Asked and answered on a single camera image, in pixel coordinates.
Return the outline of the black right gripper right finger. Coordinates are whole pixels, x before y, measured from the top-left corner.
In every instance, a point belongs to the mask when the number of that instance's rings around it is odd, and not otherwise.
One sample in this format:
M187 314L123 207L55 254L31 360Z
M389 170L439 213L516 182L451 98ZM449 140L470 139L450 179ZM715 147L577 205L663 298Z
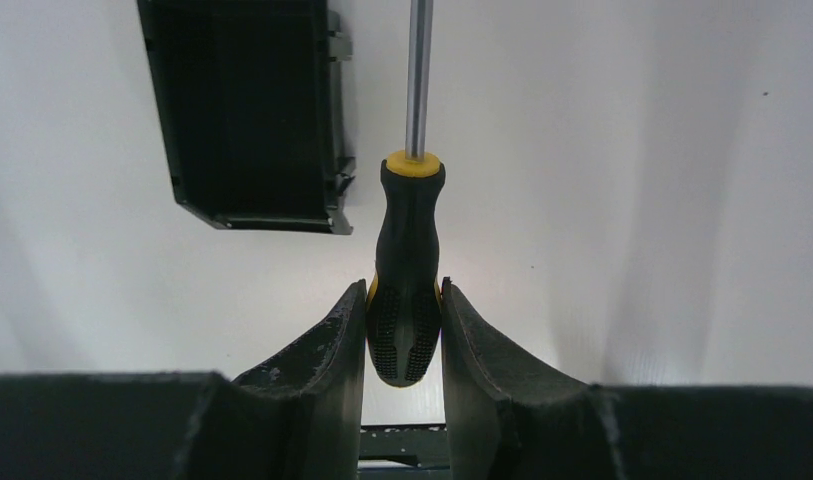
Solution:
M453 478L594 477L585 383L493 327L450 279L442 284L441 343Z

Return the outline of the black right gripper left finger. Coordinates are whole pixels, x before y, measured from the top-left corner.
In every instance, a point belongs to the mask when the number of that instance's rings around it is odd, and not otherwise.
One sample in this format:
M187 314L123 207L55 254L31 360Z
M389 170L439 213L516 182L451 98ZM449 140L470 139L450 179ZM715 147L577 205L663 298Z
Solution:
M256 400L264 478L356 477L365 303L365 281L350 284L323 320L234 379Z

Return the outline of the black and yellow screwdriver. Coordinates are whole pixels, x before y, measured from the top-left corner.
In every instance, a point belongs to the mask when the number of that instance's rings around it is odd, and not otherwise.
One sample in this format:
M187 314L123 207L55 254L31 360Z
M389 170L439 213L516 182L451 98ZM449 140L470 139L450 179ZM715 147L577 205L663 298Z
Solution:
M435 211L446 171L426 149L433 13L431 1L411 4L405 145L381 164L386 211L366 304L374 368L397 388L423 379L441 328Z

